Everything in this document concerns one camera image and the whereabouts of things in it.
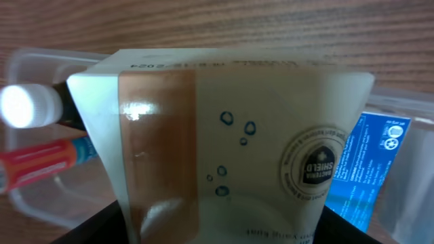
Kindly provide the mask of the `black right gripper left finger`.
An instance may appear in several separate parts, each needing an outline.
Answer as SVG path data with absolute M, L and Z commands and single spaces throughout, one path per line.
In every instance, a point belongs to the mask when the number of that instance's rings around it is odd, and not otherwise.
M 52 241 L 51 244 L 128 244 L 125 221 L 118 201 Z

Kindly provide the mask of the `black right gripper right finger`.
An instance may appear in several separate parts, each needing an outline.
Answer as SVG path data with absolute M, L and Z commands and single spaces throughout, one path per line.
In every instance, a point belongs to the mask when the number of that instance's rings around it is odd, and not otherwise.
M 380 244 L 328 207 L 321 213 L 313 244 Z

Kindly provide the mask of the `blue medicine box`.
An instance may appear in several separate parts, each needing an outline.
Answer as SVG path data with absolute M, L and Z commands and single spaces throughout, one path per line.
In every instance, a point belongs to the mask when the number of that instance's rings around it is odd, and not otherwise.
M 347 140 L 325 205 L 363 232 L 411 121 L 362 113 Z

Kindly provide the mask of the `orange bottle white cap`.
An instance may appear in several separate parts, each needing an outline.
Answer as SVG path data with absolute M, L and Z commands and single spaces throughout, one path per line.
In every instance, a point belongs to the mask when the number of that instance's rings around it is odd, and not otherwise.
M 82 165 L 98 156 L 89 137 L 61 139 L 1 153 L 1 193 Z

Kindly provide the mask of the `white blue plaster box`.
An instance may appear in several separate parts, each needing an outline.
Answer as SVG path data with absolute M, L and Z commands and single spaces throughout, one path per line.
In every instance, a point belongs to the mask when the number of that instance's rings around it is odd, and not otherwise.
M 124 49 L 67 85 L 130 243 L 311 243 L 374 76 L 272 49 Z

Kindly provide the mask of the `dark bottle white cap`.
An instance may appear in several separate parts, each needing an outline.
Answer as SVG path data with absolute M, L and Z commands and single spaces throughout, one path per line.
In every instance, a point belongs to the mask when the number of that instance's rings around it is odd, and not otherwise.
M 57 123 L 85 130 L 65 82 L 5 86 L 1 89 L 1 120 L 15 129 L 45 127 Z

